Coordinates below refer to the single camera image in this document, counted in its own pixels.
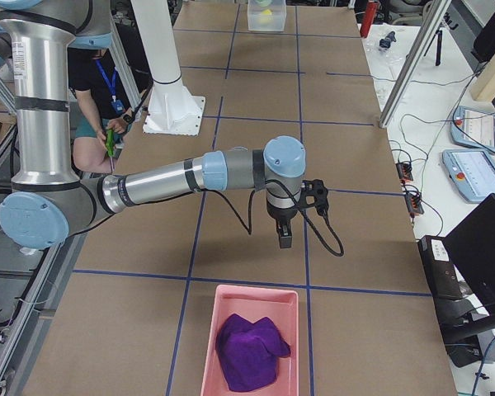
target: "white table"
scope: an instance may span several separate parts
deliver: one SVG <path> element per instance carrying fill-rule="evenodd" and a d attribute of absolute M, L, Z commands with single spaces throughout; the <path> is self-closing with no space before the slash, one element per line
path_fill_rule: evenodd
<path fill-rule="evenodd" d="M 382 109 L 394 82 L 381 80 L 381 78 L 395 79 L 398 76 L 418 29 L 415 26 L 372 26 L 368 37 L 363 39 L 370 73 L 375 78 L 375 89 Z M 392 43 L 390 49 L 382 52 L 379 48 L 380 39 L 384 38 L 390 31 L 395 31 L 397 41 Z M 427 56 L 417 66 L 412 80 L 450 83 L 473 74 L 447 29 L 443 29 L 440 66 L 435 66 L 435 54 L 436 40 L 431 45 Z M 460 196 L 441 162 L 443 150 L 461 147 L 453 144 L 449 123 L 447 125 L 444 125 L 444 122 L 426 124 L 410 115 L 426 121 L 446 120 L 469 80 L 470 78 L 467 78 L 462 82 L 445 87 L 411 82 L 388 126 L 392 149 L 407 151 L 413 160 L 424 158 L 421 151 L 405 142 L 406 139 L 429 155 L 425 167 L 423 161 L 416 161 L 412 164 L 412 174 L 415 179 L 412 184 L 422 191 L 423 200 L 441 214 L 443 227 L 440 235 L 442 236 L 447 235 L 476 206 L 476 204 L 467 203 Z M 469 88 L 462 96 L 460 105 L 480 111 L 495 111 L 491 102 L 474 101 L 469 93 Z M 398 159 L 398 155 L 401 161 L 408 159 L 405 153 L 399 151 L 393 151 L 393 155 L 394 160 Z M 441 220 L 438 215 L 427 205 L 424 205 L 424 210 L 424 215 L 415 218 L 414 235 L 416 239 L 427 234 L 437 235 L 441 229 Z M 474 373 L 478 369 L 479 362 L 461 369 L 451 363 L 451 370 L 459 394 L 471 394 L 475 380 Z M 489 395 L 490 391 L 495 391 L 495 364 L 486 364 L 483 373 L 488 375 L 490 379 L 481 379 L 478 382 L 477 395 Z"/>

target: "purple towel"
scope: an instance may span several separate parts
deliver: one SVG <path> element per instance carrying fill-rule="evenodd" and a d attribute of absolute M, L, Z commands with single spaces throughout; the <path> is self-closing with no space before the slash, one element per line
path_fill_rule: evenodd
<path fill-rule="evenodd" d="M 233 392 L 250 392 L 277 378 L 277 359 L 290 355 L 290 346 L 269 318 L 251 323 L 231 315 L 216 338 L 216 351 Z"/>

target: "green shorts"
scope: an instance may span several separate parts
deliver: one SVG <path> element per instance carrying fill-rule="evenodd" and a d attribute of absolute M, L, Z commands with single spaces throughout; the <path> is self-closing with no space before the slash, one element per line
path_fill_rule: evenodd
<path fill-rule="evenodd" d="M 103 128 L 106 129 L 108 125 L 108 121 L 106 118 L 101 119 Z M 126 127 L 126 132 L 130 130 L 132 124 Z M 86 119 L 84 115 L 81 115 L 81 119 L 79 120 L 79 125 L 77 126 L 77 130 L 75 131 L 75 138 L 97 138 L 96 131 L 93 130 L 92 126 Z M 123 137 L 120 134 L 114 134 L 114 140 L 116 143 L 119 143 Z"/>

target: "pink plastic bin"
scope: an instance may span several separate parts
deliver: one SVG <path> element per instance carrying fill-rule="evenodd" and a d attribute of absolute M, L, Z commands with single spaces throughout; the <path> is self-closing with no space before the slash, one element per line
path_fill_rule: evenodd
<path fill-rule="evenodd" d="M 277 326 L 291 349 L 279 359 L 277 381 L 252 392 L 232 392 L 225 381 L 215 350 L 216 336 L 226 319 L 238 314 L 254 323 L 267 316 Z M 293 290 L 219 285 L 214 295 L 213 318 L 205 358 L 200 396 L 298 396 L 299 395 L 299 303 Z"/>

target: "black monitor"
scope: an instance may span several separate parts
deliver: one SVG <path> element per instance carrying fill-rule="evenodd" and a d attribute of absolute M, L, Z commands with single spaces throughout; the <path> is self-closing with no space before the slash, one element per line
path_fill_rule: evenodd
<path fill-rule="evenodd" d="M 489 195 L 443 240 L 450 260 L 489 316 L 461 326 L 442 328 L 452 343 L 495 328 L 495 194 Z"/>

